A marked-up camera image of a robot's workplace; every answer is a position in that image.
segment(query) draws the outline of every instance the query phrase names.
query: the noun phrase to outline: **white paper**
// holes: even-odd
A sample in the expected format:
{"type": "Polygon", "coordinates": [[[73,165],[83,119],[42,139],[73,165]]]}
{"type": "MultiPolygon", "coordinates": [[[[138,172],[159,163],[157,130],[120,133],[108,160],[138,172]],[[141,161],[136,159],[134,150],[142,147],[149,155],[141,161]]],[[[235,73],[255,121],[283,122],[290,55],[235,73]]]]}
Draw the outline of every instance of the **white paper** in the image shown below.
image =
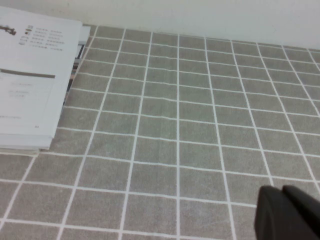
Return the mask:
{"type": "Polygon", "coordinates": [[[0,7],[0,134],[54,137],[81,22],[0,7]]]}

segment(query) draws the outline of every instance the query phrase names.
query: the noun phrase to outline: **white wall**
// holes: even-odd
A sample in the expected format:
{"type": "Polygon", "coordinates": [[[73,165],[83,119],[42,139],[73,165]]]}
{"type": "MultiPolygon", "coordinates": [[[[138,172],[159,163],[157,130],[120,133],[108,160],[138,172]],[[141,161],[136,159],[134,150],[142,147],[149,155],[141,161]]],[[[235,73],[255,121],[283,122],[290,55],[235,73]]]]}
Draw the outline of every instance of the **white wall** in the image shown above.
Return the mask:
{"type": "Polygon", "coordinates": [[[84,23],[320,49],[319,0],[0,0],[84,23]]]}

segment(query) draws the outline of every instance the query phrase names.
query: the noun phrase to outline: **gray checkered tablecloth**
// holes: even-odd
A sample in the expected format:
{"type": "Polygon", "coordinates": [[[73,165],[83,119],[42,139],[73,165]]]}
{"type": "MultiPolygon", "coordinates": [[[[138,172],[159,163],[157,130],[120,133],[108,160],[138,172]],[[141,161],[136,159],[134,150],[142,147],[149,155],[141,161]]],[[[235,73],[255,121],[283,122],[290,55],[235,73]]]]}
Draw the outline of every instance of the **gray checkered tablecloth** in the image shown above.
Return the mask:
{"type": "Polygon", "coordinates": [[[91,28],[48,151],[0,155],[0,240],[249,240],[320,199],[320,51],[91,28]]]}

